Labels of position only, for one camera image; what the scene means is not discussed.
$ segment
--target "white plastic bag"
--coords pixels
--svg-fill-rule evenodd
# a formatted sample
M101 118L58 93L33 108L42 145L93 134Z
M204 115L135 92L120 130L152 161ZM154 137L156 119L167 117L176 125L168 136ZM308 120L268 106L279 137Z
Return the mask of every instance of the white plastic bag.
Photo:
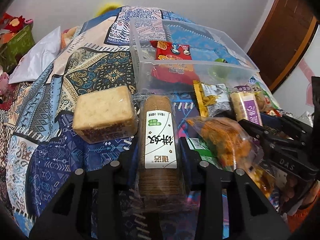
M9 84L35 81L47 66L58 56L61 46L61 27L59 26L42 38L24 55L9 77Z

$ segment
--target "transparent plastic box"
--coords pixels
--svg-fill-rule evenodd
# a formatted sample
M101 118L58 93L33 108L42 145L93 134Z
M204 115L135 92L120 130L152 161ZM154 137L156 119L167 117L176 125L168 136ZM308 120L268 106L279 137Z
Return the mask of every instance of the transparent plastic box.
M189 45L192 60L157 60L156 49L150 41ZM164 67L171 71L191 66L201 82L212 85L224 83L228 88L244 85L259 72L258 67L227 34L192 23L131 18L130 51L136 90L141 94L193 91L190 84L159 83L154 73ZM228 63L215 62L217 58L226 59Z

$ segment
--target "door frame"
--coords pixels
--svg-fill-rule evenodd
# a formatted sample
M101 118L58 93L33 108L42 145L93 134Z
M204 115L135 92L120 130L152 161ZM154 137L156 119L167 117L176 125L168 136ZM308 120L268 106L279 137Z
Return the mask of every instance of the door frame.
M273 13L275 12L276 6L278 5L278 2L279 2L279 0L274 1L273 5L271 7L271 10L268 14L267 19L265 20L259 34L257 35L257 38L254 40L252 46L250 47L250 49L247 53L249 57L251 56L253 50L257 46L260 38L262 37L265 29L267 28L269 21L271 20ZM269 89L271 90L271 92L276 91L276 89L286 80L286 78L289 76L289 74L294 70L294 68L297 66L299 61L302 59L302 57L304 56L305 52L307 51L307 49L308 49L308 47L309 47L309 45L315 35L317 27L318 27L318 21L317 21L316 17L313 17L311 24L310 24L310 27L307 31L307 34L304 37L301 45L297 49L296 53L293 55L290 62L286 65L286 67L280 73L280 75L276 78L276 80L269 86Z
M257 46L257 44L258 44L260 38L262 37L265 29L267 28L267 26L268 26L268 24L269 24L269 22L270 22L270 20L271 20L271 18L272 18L272 16L273 16L273 13L274 13L275 10L276 10L276 7L277 7L277 5L278 5L278 2L279 2L279 0L275 0L275 1L273 2L273 5L272 5L272 7L271 7L271 9L270 9L270 12L269 12L269 14L268 14L268 17L266 18L266 20L265 20L265 22L264 22L261 30L259 31L259 34L257 35L256 39L255 39L254 42L252 43L250 49L248 50L248 53L247 53L247 54L248 54L249 57L250 57L250 55L252 54L252 51L253 51L253 50L255 49L255 47Z

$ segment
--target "square sponge cake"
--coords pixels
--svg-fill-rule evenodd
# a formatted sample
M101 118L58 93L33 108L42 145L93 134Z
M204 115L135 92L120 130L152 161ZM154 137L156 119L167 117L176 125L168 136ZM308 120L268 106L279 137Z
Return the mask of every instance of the square sponge cake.
M128 88L119 86L80 95L72 128L90 144L135 135L138 117Z

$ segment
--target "green label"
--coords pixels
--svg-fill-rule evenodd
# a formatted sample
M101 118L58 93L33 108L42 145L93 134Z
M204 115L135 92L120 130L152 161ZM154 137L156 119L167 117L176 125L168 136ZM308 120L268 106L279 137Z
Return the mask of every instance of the green label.
M148 126L154 126L154 125L161 125L161 123L158 122L158 119L151 119L148 121Z

